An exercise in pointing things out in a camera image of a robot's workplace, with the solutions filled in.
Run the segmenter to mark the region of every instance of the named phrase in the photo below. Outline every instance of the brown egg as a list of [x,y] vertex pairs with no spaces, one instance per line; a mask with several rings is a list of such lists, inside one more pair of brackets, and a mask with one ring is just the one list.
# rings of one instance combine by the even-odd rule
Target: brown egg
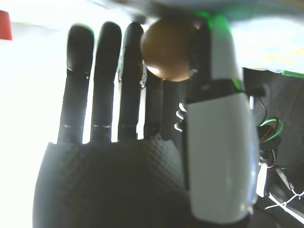
[[188,79],[190,44],[196,30],[179,19],[161,19],[151,25],[141,39],[142,58],[148,69],[169,81]]

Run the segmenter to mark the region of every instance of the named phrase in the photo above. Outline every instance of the red object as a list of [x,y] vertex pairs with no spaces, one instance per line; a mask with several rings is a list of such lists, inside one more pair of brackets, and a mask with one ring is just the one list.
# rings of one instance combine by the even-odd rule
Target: red object
[[9,13],[2,10],[0,10],[0,39],[13,39],[11,34]]

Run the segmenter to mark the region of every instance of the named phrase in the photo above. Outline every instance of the red wire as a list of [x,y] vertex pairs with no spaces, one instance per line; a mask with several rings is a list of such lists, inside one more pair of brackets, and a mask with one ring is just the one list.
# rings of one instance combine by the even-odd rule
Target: red wire
[[274,125],[275,125],[275,123],[270,126],[270,128],[268,129],[266,134],[264,134],[264,136],[262,138],[260,138],[259,142],[266,138],[266,136],[269,134],[270,130],[273,129]]

